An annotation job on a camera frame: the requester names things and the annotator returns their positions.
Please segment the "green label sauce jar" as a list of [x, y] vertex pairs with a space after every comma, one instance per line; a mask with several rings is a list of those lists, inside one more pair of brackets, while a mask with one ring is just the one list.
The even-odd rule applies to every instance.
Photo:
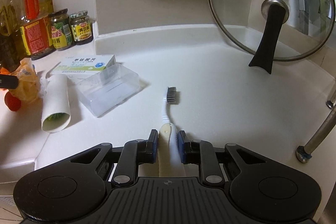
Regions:
[[49, 14], [49, 19], [51, 22], [51, 38], [54, 48], [57, 51], [70, 48], [74, 40], [69, 22], [68, 9], [62, 9]]

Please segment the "red plastic bottle cap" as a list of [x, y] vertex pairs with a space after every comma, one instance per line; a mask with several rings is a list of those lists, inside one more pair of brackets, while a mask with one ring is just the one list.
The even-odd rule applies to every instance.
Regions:
[[7, 92], [5, 95], [5, 105], [9, 110], [16, 112], [21, 108], [21, 101], [13, 96], [10, 92]]

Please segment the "white grey toothbrush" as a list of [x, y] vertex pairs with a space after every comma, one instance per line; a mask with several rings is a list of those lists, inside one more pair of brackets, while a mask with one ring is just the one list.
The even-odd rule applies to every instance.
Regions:
[[170, 120], [168, 110], [177, 103], [176, 87], [167, 87], [162, 101], [162, 125], [158, 134], [158, 171], [159, 177], [184, 177], [178, 148], [178, 132]]

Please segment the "glass pot lid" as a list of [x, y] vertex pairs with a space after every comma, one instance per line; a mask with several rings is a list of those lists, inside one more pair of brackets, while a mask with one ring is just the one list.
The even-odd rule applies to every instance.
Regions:
[[305, 59], [327, 42], [335, 0], [208, 0], [213, 18], [249, 65], [271, 73], [273, 63]]

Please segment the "orange food wrapper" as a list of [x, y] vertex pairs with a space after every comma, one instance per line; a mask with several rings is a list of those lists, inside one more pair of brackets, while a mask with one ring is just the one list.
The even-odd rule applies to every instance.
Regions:
[[19, 81], [17, 88], [9, 90], [12, 96], [24, 103], [32, 103], [39, 98], [40, 80], [30, 58], [22, 59], [11, 75]]

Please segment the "metal rack leg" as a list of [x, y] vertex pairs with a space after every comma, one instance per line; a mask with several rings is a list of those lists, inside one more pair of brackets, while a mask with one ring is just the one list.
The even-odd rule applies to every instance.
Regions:
[[329, 115], [318, 128], [316, 133], [309, 139], [309, 141], [305, 145], [298, 146], [295, 151], [295, 155], [301, 163], [305, 164], [312, 158], [312, 153], [326, 139], [326, 137], [335, 127], [335, 91], [326, 101], [326, 106], [330, 109]]

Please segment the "dark oil bottle blue label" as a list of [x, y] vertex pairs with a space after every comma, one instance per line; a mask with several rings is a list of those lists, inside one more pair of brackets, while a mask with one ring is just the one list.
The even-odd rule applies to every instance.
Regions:
[[26, 51], [20, 29], [13, 27], [12, 13], [1, 3], [1, 67], [13, 72], [24, 57]]

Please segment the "yellow oil bottle behind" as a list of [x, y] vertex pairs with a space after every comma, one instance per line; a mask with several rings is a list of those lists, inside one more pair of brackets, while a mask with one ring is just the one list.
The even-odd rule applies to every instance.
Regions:
[[6, 10], [9, 24], [9, 34], [11, 35], [13, 32], [19, 30], [22, 23], [22, 0], [7, 0]]

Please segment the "clear plastic box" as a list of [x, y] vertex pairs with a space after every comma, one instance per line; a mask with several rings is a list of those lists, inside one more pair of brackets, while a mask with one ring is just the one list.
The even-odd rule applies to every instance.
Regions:
[[140, 90], [139, 75], [121, 64], [77, 83], [79, 101], [95, 116], [100, 117]]

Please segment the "white green medicine box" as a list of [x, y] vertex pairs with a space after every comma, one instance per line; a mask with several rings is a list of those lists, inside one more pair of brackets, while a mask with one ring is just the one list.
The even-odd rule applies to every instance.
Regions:
[[116, 63], [115, 55], [81, 55], [63, 59], [50, 74], [92, 75]]

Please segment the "yellow label sauce jar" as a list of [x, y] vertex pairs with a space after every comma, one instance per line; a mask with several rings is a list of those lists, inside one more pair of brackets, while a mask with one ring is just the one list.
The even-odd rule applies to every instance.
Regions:
[[69, 20], [76, 45], [87, 44], [93, 40], [92, 24], [87, 10], [71, 14]]

